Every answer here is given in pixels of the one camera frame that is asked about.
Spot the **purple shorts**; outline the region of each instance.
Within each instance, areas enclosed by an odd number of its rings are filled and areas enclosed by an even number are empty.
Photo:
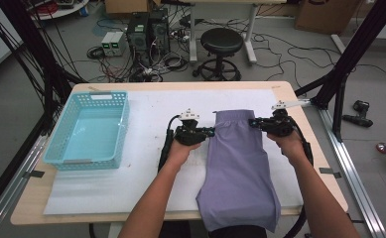
[[[280,203],[270,178],[262,132],[251,128],[252,110],[216,113],[206,177],[196,201],[208,231],[255,225],[276,229]]]

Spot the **white board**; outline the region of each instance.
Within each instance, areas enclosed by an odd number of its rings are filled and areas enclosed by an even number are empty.
[[[200,115],[198,127],[214,126],[214,111],[254,110],[272,116],[271,90],[129,91],[130,118],[118,170],[58,172],[45,214],[129,212],[157,174],[170,119],[188,108]],[[176,120],[172,128],[181,125]],[[263,136],[271,176],[282,207],[303,204],[295,172],[277,145]],[[168,211],[197,211],[195,197],[205,178],[208,141],[191,152],[179,172]]]

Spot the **stool seat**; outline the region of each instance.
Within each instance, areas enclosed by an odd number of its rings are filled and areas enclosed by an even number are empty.
[[[215,55],[235,54],[243,45],[242,37],[226,28],[214,28],[204,32],[200,42],[206,50]]]

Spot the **basket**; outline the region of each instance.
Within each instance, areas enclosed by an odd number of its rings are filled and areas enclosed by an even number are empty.
[[[72,93],[44,162],[60,171],[119,168],[128,115],[126,91]]]

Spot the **person's left hand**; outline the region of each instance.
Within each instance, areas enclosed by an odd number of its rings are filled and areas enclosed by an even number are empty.
[[[201,145],[201,143],[185,146],[179,143],[177,140],[174,140],[169,151],[168,160],[165,162],[165,165],[168,164],[175,169],[179,170],[181,166],[186,162],[187,158],[190,155],[190,151],[195,150]]]

